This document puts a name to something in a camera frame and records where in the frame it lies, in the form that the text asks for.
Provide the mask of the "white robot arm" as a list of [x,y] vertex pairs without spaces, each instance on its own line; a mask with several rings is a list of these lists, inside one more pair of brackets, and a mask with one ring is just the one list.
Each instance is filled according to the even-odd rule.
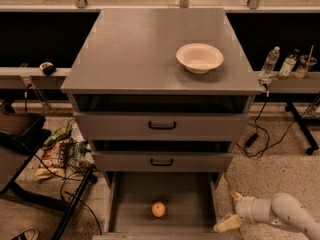
[[230,192],[235,201],[235,213],[227,214],[215,226],[221,233],[239,228],[243,223],[266,224],[285,231],[303,233],[309,240],[320,240],[320,222],[295,197],[278,193],[271,199],[259,199]]

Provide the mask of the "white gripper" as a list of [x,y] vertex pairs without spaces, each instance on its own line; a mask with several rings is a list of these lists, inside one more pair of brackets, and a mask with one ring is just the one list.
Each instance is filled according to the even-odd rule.
[[236,214],[227,214],[215,226],[214,231],[218,233],[236,229],[241,226],[241,221],[247,224],[273,225],[277,216],[272,210],[270,199],[258,199],[255,197],[243,197],[242,194],[230,191],[230,195],[236,202]]

